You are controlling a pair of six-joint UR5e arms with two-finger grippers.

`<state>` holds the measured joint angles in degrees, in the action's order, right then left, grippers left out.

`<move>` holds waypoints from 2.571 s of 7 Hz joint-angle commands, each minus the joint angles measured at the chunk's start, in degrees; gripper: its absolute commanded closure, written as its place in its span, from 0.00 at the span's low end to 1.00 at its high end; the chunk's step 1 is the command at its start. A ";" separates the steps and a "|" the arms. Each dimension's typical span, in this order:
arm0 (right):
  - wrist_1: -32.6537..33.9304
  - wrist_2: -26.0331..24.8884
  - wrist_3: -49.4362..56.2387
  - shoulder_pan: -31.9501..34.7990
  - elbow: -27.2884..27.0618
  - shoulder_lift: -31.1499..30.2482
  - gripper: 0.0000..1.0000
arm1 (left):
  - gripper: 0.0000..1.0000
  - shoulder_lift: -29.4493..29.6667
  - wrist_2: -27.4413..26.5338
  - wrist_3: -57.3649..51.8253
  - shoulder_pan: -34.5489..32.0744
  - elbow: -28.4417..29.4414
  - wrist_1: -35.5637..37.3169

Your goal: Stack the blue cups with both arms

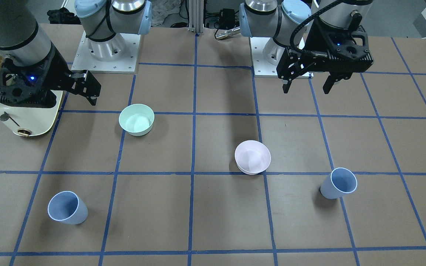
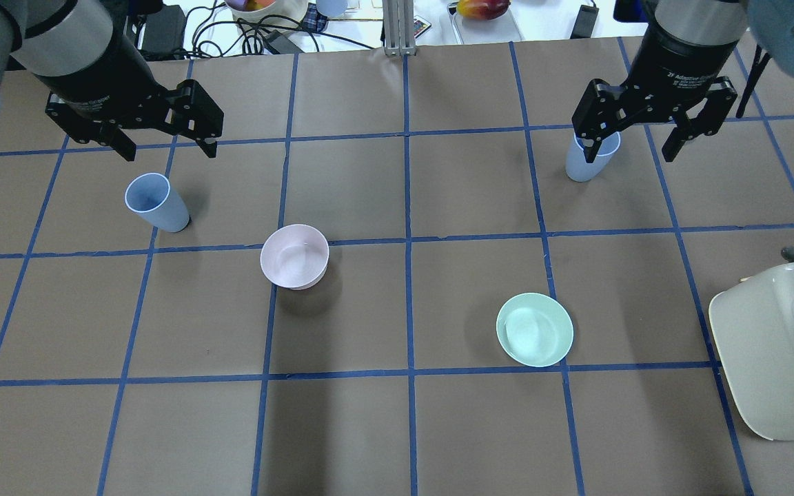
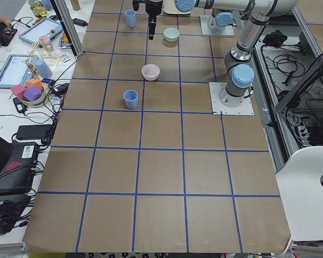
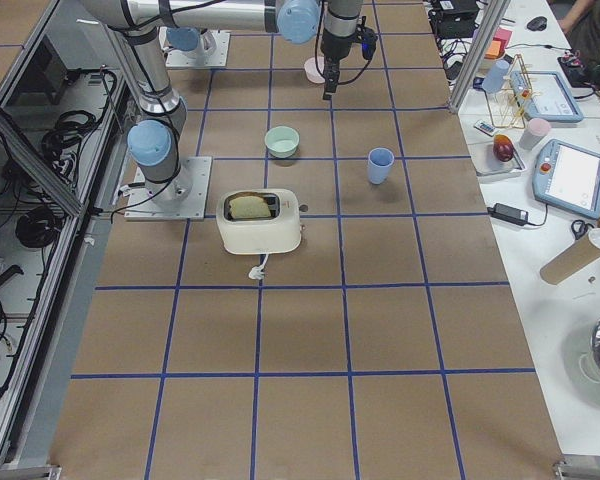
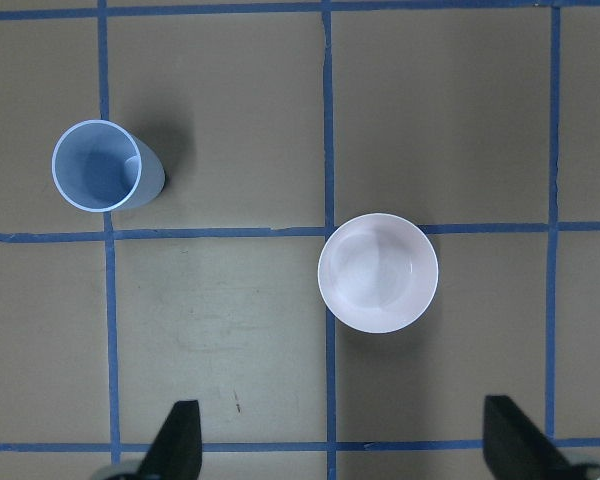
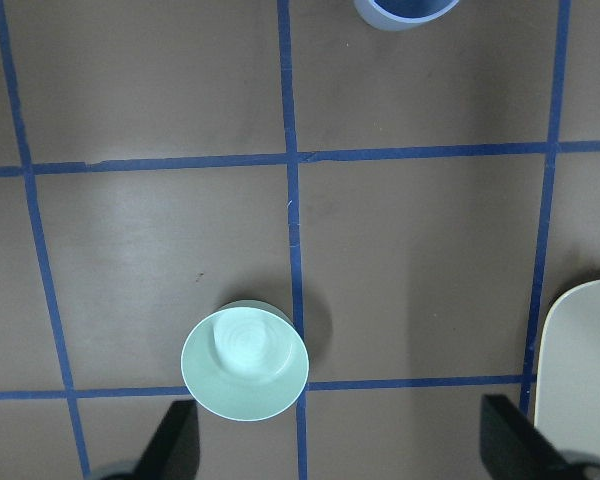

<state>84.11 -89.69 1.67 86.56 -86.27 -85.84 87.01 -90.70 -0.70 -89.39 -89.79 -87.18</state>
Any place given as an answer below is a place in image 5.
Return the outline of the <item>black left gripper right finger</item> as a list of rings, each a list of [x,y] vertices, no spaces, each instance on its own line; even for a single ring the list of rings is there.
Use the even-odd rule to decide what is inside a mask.
[[[495,479],[578,478],[578,469],[506,395],[484,399],[483,457]]]

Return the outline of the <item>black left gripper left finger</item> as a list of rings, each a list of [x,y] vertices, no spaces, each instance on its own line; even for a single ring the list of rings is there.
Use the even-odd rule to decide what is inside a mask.
[[[136,470],[139,479],[197,479],[201,419],[197,400],[177,401]]]

